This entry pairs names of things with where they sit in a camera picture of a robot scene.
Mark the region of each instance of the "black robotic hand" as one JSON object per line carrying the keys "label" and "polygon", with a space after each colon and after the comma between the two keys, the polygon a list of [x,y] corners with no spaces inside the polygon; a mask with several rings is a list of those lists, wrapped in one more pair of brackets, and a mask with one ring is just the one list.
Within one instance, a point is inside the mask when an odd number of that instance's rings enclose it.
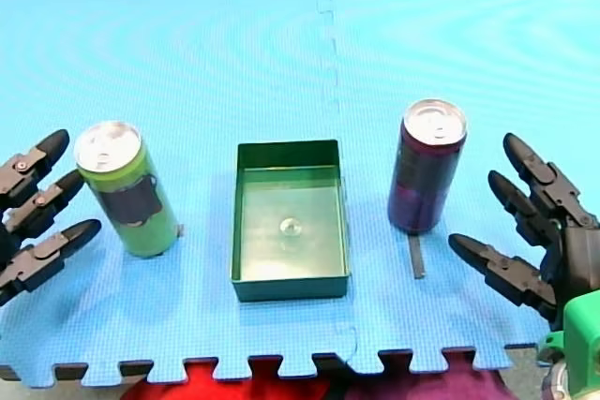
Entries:
{"label": "black robotic hand", "polygon": [[72,171],[46,190],[38,183],[68,147],[68,133],[58,130],[26,155],[16,154],[0,166],[0,305],[20,292],[32,291],[60,272],[64,259],[87,244],[100,230],[100,222],[84,220],[39,244],[21,245],[35,239],[53,223],[83,186]]}
{"label": "black robotic hand", "polygon": [[448,242],[489,286],[514,304],[535,308],[553,331],[561,330],[566,303],[600,289],[600,227],[556,165],[545,163],[513,134],[504,137],[503,147],[531,194],[527,197],[494,170],[487,180],[504,210],[517,221],[518,234],[529,245],[546,249],[540,269],[469,236],[451,234]]}

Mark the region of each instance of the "robotic hand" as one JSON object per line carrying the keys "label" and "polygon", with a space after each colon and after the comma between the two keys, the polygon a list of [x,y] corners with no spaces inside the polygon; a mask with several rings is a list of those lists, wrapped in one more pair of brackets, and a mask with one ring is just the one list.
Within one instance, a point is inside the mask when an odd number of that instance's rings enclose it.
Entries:
{"label": "robotic hand", "polygon": [[[531,194],[526,196],[494,170],[487,178],[489,186],[517,221],[518,234],[529,245],[546,249],[540,269],[465,235],[452,234],[448,242],[489,286],[512,303],[537,310],[555,332],[538,353],[539,359],[555,363],[545,380],[544,398],[568,399],[569,393],[584,398],[579,395],[600,386],[600,376],[591,372],[591,365],[600,361],[600,226],[555,164],[545,163],[513,134],[504,137],[503,147]],[[561,354],[551,354],[552,349]]]}
{"label": "robotic hand", "polygon": [[0,306],[20,292],[33,291],[64,267],[64,260],[87,244],[100,230],[100,222],[84,220],[39,244],[21,245],[35,239],[53,223],[83,186],[76,171],[46,190],[38,183],[50,173],[68,146],[68,133],[58,130],[33,147],[16,154],[0,166]]}

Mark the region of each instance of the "green tray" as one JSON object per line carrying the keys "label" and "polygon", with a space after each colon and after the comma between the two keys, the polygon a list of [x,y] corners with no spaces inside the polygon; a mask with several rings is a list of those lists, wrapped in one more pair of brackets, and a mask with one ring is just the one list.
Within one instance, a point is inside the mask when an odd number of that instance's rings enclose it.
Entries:
{"label": "green tray", "polygon": [[240,301],[346,294],[342,192],[337,141],[238,146],[232,282]]}

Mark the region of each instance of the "green can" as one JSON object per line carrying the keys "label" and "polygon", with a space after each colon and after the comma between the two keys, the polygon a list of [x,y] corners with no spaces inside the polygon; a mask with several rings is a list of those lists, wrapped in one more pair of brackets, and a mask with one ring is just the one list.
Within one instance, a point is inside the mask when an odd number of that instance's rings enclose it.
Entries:
{"label": "green can", "polygon": [[126,250],[136,257],[164,253],[179,225],[140,132],[124,122],[102,122],[75,142],[75,159]]}

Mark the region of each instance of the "dark label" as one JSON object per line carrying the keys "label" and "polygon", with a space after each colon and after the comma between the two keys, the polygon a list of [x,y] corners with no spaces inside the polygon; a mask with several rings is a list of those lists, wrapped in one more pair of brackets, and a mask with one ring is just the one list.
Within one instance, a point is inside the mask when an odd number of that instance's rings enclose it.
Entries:
{"label": "dark label", "polygon": [[162,210],[157,179],[144,175],[134,185],[113,192],[98,192],[107,216],[119,224],[140,227]]}
{"label": "dark label", "polygon": [[452,182],[459,157],[459,149],[446,155],[427,155],[403,141],[396,160],[396,183],[419,192],[445,190]]}

